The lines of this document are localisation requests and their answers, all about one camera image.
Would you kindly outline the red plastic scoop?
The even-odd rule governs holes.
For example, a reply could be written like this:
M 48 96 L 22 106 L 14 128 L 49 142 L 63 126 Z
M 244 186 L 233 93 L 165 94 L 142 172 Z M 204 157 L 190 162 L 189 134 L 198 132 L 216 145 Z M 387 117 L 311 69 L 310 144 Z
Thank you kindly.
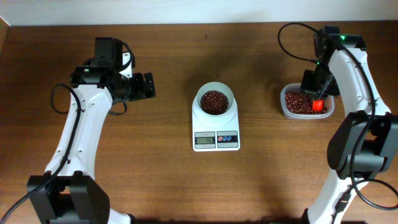
M 313 111 L 322 111 L 324 107 L 324 100 L 314 100 L 312 101 Z

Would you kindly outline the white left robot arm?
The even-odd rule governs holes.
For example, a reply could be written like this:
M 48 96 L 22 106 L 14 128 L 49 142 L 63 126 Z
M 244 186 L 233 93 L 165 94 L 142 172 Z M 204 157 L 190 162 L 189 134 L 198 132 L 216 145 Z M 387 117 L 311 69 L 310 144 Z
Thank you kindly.
M 27 197 L 41 223 L 134 223 L 131 214 L 111 208 L 95 182 L 101 130 L 115 104 L 155 97 L 151 73 L 134 73 L 128 44 L 112 37 L 95 40 L 95 55 L 77 66 L 66 89 L 70 108 L 55 154 L 43 175 L 32 175 Z

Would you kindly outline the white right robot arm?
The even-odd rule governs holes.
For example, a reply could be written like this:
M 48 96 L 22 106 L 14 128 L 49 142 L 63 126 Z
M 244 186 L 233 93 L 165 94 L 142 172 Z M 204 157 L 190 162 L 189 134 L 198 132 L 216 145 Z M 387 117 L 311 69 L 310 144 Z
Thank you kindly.
M 388 170 L 397 153 L 397 116 L 383 102 L 367 62 L 360 35 L 341 34 L 336 26 L 314 33 L 317 60 L 304 73 L 300 90 L 314 100 L 340 96 L 345 119 L 330 139 L 327 180 L 302 215 L 303 223 L 340 223 L 355 197 L 381 210 L 397 210 L 368 200 L 361 189 Z

